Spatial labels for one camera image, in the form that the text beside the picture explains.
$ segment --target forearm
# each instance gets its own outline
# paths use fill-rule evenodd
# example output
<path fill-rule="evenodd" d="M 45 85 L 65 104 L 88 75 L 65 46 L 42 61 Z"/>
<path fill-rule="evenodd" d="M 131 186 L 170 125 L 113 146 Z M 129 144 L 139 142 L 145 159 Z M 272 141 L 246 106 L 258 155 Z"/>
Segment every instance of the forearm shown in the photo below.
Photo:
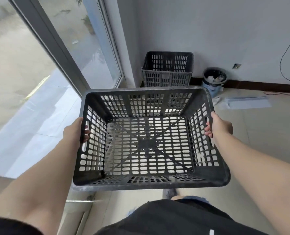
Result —
<path fill-rule="evenodd" d="M 77 146 L 61 140 L 41 161 L 14 180 L 0 194 L 0 217 L 35 225 L 51 217 L 57 226 L 68 196 Z"/>
<path fill-rule="evenodd" d="M 290 234 L 290 164 L 250 148 L 229 133 L 214 137 L 246 192 L 279 232 Z"/>

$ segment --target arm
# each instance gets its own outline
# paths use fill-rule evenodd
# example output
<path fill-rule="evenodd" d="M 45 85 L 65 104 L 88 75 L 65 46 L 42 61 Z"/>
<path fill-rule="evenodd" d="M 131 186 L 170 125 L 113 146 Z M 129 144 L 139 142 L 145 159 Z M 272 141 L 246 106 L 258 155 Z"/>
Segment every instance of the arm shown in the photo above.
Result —
<path fill-rule="evenodd" d="M 280 234 L 290 235 L 290 164 L 260 153 L 232 136 L 232 125 L 214 112 L 212 132 L 220 154 Z"/>
<path fill-rule="evenodd" d="M 57 146 L 0 194 L 0 217 L 28 223 L 44 235 L 57 234 L 80 147 L 82 120 L 77 118 L 66 127 Z"/>

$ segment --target yellow strip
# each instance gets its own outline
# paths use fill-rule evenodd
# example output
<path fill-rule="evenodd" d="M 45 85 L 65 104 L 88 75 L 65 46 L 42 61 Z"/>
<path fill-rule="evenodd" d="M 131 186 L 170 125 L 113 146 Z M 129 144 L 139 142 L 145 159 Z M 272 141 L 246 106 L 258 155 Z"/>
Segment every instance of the yellow strip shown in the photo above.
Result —
<path fill-rule="evenodd" d="M 25 100 L 29 99 L 44 84 L 44 82 L 49 77 L 50 77 L 50 75 L 48 77 L 45 77 L 43 80 L 41 80 L 41 82 L 31 91 L 31 93 L 27 95 L 27 97 L 25 98 Z"/>

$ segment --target black sleeve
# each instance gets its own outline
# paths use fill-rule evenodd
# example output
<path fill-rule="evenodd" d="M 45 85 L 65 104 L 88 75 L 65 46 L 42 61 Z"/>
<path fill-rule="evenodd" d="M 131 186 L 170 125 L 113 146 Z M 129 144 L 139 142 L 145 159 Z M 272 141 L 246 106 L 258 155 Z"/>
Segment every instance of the black sleeve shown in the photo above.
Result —
<path fill-rule="evenodd" d="M 43 233 L 27 223 L 0 218 L 0 235 L 43 235 Z"/>

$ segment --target empty crate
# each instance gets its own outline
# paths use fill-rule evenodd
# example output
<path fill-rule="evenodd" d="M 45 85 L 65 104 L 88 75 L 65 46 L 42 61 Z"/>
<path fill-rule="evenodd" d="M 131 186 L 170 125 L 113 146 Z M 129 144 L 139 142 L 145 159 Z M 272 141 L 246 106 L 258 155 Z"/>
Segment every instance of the empty crate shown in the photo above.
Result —
<path fill-rule="evenodd" d="M 82 100 L 73 182 L 91 190 L 224 186 L 229 168 L 210 138 L 213 105 L 200 86 L 92 90 Z"/>
<path fill-rule="evenodd" d="M 193 53 L 148 52 L 142 67 L 144 86 L 188 86 L 193 62 Z"/>

